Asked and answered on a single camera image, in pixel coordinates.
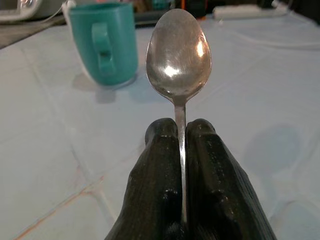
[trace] metal spoon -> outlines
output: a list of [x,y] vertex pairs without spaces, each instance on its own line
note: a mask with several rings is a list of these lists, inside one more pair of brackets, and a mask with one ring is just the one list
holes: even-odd
[[146,53],[146,74],[153,88],[174,104],[182,178],[182,221],[187,225],[186,103],[206,84],[211,52],[197,20],[173,9],[157,22]]

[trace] black object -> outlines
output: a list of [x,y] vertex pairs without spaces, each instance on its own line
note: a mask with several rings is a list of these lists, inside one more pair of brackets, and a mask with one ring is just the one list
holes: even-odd
[[134,13],[134,22],[136,27],[155,26],[158,20],[168,10],[146,11]]
[[257,0],[257,5],[262,9],[273,9],[273,0]]
[[293,0],[290,8],[320,25],[320,0]]
[[185,10],[191,13],[195,18],[204,17],[207,9],[207,0],[186,0]]
[[105,240],[275,240],[245,171],[213,126],[187,125],[189,233],[181,227],[177,126],[153,122],[132,169],[121,213]]

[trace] table surface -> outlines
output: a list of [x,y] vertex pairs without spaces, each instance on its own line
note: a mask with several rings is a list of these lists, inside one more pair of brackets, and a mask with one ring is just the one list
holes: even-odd
[[[319,27],[294,14],[200,24],[212,73],[187,121],[214,125],[279,240],[320,239]],[[136,30],[137,78],[116,90],[83,74],[67,26],[0,50],[2,240],[107,235],[145,130],[174,114],[146,77],[152,31]]]

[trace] teal mug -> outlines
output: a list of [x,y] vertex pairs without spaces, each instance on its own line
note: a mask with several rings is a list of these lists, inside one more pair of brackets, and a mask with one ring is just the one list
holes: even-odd
[[131,3],[96,3],[69,9],[75,45],[88,74],[98,84],[132,79],[138,67]]

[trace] white tile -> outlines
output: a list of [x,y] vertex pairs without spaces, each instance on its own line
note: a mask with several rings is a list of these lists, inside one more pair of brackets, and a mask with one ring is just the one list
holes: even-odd
[[293,202],[281,209],[281,219],[276,227],[280,240],[317,240],[320,238],[319,209],[307,202]]
[[52,118],[50,105],[29,68],[1,73],[0,143]]
[[10,239],[85,185],[62,128],[49,122],[0,145],[0,232]]
[[58,208],[21,240],[103,240],[112,223],[107,222],[94,198],[80,195]]
[[10,73],[27,65],[26,56],[17,46],[11,45],[0,50],[0,80],[3,74]]
[[114,218],[117,218],[123,204],[129,174],[136,164],[143,149],[134,152],[132,156],[115,167],[109,169],[103,178],[102,191],[112,211]]

